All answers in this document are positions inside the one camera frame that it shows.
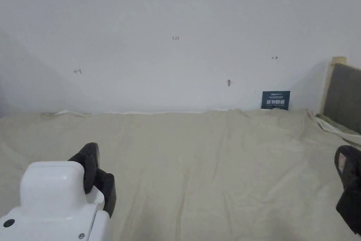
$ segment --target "dark blue sign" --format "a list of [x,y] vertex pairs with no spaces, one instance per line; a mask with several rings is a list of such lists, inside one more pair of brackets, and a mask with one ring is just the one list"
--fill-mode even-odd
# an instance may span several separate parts
[[264,91],[262,92],[263,109],[280,108],[288,110],[290,91]]

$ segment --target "wrinkled fabric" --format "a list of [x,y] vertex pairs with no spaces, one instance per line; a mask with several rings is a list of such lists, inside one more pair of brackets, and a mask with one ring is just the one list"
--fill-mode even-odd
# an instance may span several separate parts
[[304,110],[2,118],[0,216],[31,162],[88,142],[115,176],[114,240],[358,240],[335,210],[347,143]]

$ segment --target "black screw hole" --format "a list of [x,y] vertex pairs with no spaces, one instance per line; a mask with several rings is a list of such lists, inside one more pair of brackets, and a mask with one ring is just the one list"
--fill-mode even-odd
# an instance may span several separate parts
[[5,227],[5,228],[8,228],[8,227],[10,227],[11,225],[13,225],[14,223],[15,223],[15,220],[14,220],[14,219],[9,219],[9,220],[5,221],[4,227]]

